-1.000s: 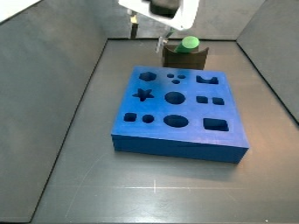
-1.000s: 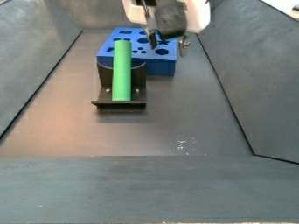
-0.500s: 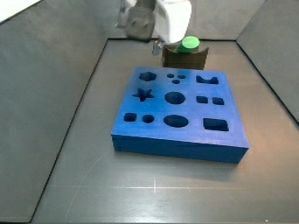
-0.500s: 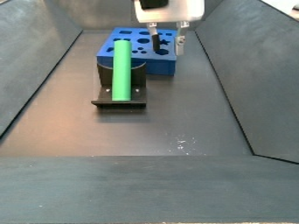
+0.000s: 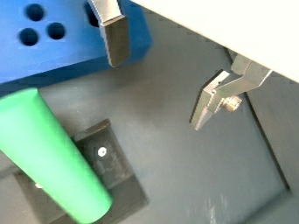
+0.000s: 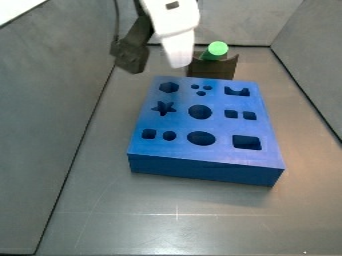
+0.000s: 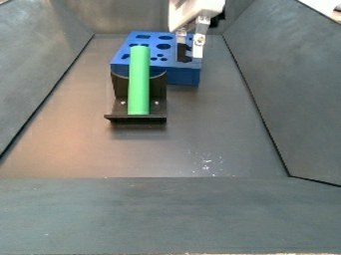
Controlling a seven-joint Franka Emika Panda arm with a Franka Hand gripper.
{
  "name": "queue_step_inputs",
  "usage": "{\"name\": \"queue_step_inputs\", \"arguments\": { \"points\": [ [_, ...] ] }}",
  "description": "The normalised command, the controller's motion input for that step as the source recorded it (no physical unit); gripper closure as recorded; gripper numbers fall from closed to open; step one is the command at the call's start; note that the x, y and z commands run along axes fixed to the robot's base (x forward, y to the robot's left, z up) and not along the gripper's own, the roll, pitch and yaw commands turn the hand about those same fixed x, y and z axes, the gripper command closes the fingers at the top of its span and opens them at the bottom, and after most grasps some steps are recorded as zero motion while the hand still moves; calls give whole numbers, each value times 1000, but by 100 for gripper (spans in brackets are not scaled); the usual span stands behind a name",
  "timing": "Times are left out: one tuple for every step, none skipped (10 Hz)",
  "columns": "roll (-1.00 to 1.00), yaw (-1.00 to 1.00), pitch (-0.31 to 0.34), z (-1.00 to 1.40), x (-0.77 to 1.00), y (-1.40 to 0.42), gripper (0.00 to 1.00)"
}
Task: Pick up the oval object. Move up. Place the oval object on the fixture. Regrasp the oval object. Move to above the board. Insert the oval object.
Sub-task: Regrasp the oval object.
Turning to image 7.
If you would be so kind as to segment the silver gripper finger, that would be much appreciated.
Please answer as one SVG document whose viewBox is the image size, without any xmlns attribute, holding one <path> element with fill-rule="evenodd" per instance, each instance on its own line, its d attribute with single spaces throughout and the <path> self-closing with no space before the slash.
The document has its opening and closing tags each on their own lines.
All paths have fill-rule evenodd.
<svg viewBox="0 0 341 255">
<path fill-rule="evenodd" d="M 205 36 L 206 36 L 209 25 L 210 25 L 210 18 L 207 16 L 199 15 L 195 18 L 195 30 L 194 30 L 193 45 L 191 45 L 191 56 L 195 59 L 202 58 Z"/>
<path fill-rule="evenodd" d="M 177 41 L 177 61 L 183 62 L 186 61 L 186 29 L 179 28 L 175 31 L 175 41 Z"/>
</svg>

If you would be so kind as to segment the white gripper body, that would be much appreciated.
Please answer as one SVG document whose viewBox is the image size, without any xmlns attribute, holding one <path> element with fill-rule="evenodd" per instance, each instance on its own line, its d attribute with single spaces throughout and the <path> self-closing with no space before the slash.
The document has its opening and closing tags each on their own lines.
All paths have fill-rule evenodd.
<svg viewBox="0 0 341 255">
<path fill-rule="evenodd" d="M 225 0 L 170 0 L 169 1 L 169 29 L 189 25 L 198 16 L 215 17 L 223 10 Z"/>
</svg>

